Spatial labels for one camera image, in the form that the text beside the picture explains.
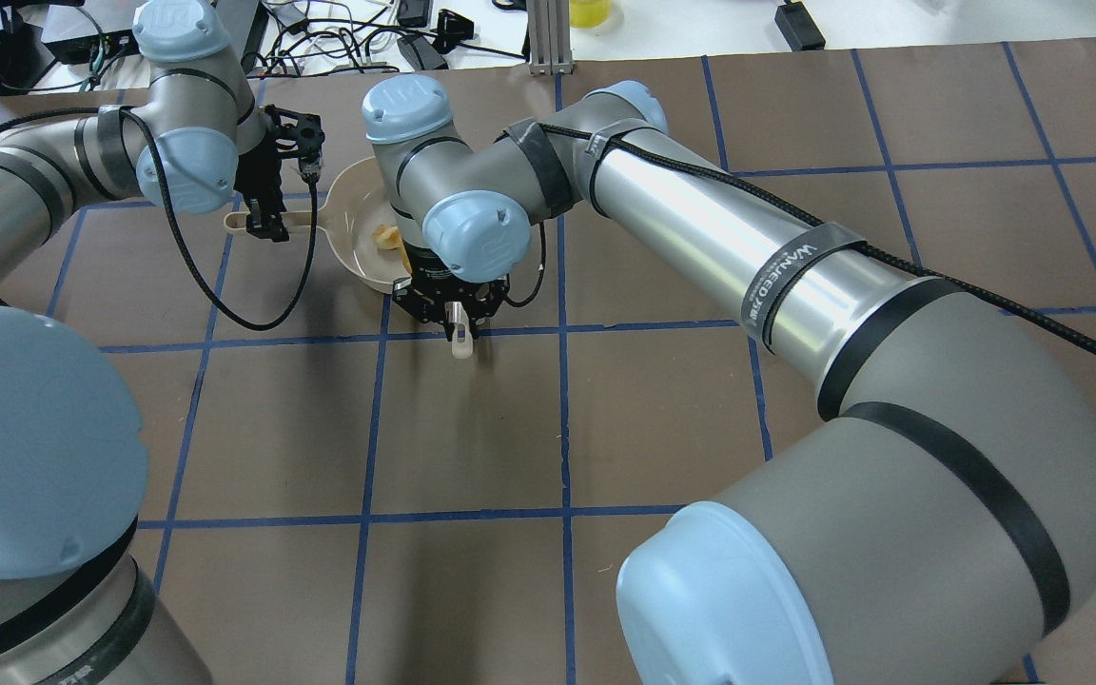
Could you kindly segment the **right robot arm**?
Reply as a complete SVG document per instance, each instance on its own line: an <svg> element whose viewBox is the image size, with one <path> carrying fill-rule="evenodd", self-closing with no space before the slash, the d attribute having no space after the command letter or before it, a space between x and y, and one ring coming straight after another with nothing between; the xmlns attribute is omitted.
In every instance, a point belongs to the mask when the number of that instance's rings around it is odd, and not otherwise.
<svg viewBox="0 0 1096 685"><path fill-rule="evenodd" d="M1096 590L1096 421L987 292L921 272L675 142L643 84L463 142L439 81L362 121L412 276L495 286L578 205L808 384L817 429L662 517L612 571L639 684L990 684Z"/></svg>

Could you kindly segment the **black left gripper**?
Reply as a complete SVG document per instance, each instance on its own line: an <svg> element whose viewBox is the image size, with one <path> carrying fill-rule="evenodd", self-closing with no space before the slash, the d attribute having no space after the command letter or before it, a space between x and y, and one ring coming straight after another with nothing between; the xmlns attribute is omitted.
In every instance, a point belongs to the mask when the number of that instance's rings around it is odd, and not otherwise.
<svg viewBox="0 0 1096 685"><path fill-rule="evenodd" d="M321 179L326 142L319 114L266 105L258 113L263 135L240 155L235 190L246 208L246 231L258 239L288 240L282 218L286 212L279 169L285 160L299 164L302 181L316 186Z"/></svg>

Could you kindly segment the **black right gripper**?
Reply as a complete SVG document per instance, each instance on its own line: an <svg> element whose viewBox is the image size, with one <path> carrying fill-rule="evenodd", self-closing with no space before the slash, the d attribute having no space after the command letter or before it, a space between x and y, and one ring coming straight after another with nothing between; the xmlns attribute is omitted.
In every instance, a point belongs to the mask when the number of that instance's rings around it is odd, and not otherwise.
<svg viewBox="0 0 1096 685"><path fill-rule="evenodd" d="M479 326L499 312L509 295L509 278L473 283L457 277L434 251L426 247L406 246L410 274L393 282L393 302L415 321L443 326L452 335L456 321L450 317L450 302L463 307L471 336Z"/></svg>

